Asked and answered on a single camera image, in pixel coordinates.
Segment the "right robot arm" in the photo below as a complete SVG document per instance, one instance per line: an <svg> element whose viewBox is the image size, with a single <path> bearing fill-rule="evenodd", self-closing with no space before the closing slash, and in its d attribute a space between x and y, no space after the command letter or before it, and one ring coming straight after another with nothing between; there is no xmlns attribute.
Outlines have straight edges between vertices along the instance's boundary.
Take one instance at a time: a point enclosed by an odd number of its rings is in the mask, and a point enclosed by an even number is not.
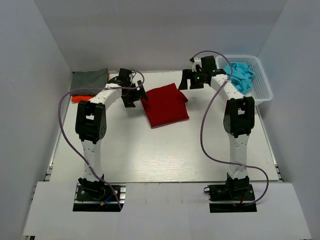
<svg viewBox="0 0 320 240"><path fill-rule="evenodd" d="M227 179L248 181L247 145L255 125L255 101L240 91L238 83L233 81L236 71L228 61L225 68L218 68L214 56L192 57L191 69L182 71L179 90L202 89L205 84L216 91L209 102L213 103L220 96L225 103L223 127L229 139L229 161L222 161L210 156L203 143L204 123L210 106L205 110L200 126L200 146L203 153L214 162L229 165Z"/></svg>

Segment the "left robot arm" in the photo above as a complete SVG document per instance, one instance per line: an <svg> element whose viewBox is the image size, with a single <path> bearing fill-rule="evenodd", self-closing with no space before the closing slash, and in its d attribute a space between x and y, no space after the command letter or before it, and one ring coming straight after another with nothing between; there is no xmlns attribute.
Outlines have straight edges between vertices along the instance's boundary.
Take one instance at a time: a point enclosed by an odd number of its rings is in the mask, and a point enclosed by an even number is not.
<svg viewBox="0 0 320 240"><path fill-rule="evenodd" d="M118 99L126 108L134 108L135 102L148 100L144 89L145 78L134 82L136 74L141 72L121 68L118 75L109 79L105 87L90 100L81 100L77 105L75 132L80 139L84 161L83 178L101 181L104 173L101 164L101 143L107 133L107 110Z"/></svg>

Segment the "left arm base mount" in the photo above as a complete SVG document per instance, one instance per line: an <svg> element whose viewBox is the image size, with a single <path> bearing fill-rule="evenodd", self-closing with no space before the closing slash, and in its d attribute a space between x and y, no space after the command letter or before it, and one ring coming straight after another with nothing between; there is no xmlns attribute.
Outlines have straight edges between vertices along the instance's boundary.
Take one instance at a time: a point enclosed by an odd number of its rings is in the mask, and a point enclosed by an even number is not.
<svg viewBox="0 0 320 240"><path fill-rule="evenodd" d="M74 212L118 213L124 206L126 186L79 178L74 195Z"/></svg>

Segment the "red t shirt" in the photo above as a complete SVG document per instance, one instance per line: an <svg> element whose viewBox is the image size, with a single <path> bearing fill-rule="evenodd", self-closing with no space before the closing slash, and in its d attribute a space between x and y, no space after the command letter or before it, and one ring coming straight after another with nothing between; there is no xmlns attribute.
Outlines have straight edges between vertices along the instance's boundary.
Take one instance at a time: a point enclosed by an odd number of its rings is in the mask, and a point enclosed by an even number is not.
<svg viewBox="0 0 320 240"><path fill-rule="evenodd" d="M187 97L175 83L157 87L146 92L148 99L141 103L151 128L157 128L188 120Z"/></svg>

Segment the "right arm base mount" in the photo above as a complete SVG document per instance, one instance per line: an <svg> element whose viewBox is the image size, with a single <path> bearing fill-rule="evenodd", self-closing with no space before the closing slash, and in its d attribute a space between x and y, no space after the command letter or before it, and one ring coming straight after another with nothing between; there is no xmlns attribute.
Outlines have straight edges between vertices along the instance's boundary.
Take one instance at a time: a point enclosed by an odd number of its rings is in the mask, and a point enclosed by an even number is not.
<svg viewBox="0 0 320 240"><path fill-rule="evenodd" d="M211 213L256 213L255 194L248 176L232 179L229 175L224 184L211 184L203 188L209 196Z"/></svg>

